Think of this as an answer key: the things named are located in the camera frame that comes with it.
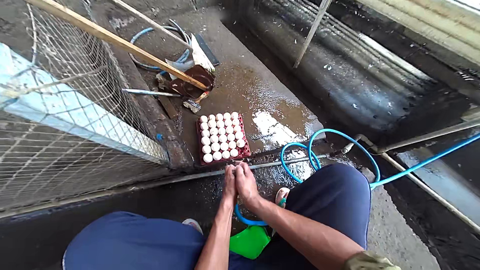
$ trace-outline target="hand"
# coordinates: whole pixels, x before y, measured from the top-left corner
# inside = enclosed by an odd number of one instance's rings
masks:
[[[245,162],[237,163],[235,174],[237,191],[245,205],[248,207],[252,202],[260,198],[257,189],[257,182],[252,171],[250,171],[248,164]]]
[[[235,176],[233,175],[233,170],[235,166],[227,165],[225,167],[225,180],[223,185],[222,199],[232,202],[233,204],[237,201],[237,187],[235,185]]]

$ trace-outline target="foot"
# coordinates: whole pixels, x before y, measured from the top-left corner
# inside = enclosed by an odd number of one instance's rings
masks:
[[[199,233],[201,233],[202,235],[204,234],[202,232],[202,228],[200,227],[200,225],[198,224],[198,222],[194,219],[186,219],[182,222],[182,224],[185,224],[185,225],[189,225],[189,226],[192,226],[194,229],[196,229]]]
[[[282,187],[276,193],[275,203],[281,208],[285,208],[285,205],[287,204],[287,196],[289,192],[290,192],[290,189],[286,187]]]

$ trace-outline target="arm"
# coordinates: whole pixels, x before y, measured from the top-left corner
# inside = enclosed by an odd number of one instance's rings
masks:
[[[225,167],[225,184],[222,200],[220,201],[220,207],[216,213],[207,242],[195,266],[196,270],[226,270],[228,268],[228,245],[230,244],[232,214],[237,199],[233,170],[233,165]]]
[[[236,166],[236,184],[248,209],[274,228],[318,269],[341,269],[363,248],[341,232],[263,199],[246,163]]]

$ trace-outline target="person's right hand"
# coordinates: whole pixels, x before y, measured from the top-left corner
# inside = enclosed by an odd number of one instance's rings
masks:
[[[247,163],[242,161],[237,162],[235,178],[238,194],[247,207],[260,198],[257,190],[257,182]]]

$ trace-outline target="green plastic container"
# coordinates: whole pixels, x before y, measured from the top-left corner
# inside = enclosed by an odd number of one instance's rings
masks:
[[[269,242],[270,237],[263,226],[249,226],[230,237],[230,251],[256,259]]]

